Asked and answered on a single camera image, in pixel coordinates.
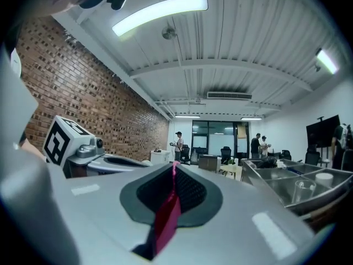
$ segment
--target white cup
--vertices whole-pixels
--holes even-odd
[[[331,187],[333,181],[333,175],[329,173],[318,173],[315,176],[315,181],[328,188]]]

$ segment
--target brick wall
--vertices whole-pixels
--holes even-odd
[[[39,102],[26,128],[38,149],[55,115],[101,137],[108,153],[145,160],[158,145],[166,149],[168,121],[85,47],[68,39],[53,18],[26,22],[17,52],[22,79]]]

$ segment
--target glass door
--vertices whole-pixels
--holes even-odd
[[[202,154],[208,154],[208,121],[193,121],[191,164],[198,164],[199,156]]]

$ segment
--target television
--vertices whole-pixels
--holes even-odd
[[[307,126],[308,145],[317,145],[317,147],[331,146],[333,133],[339,125],[340,118],[336,115]]]

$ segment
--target table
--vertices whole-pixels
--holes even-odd
[[[227,173],[231,173],[234,175],[234,179],[236,179],[237,181],[241,181],[242,179],[242,172],[243,172],[243,168],[241,166],[237,166],[237,165],[223,165],[221,166],[220,170],[223,171],[223,174],[225,174],[224,176],[227,175]]]

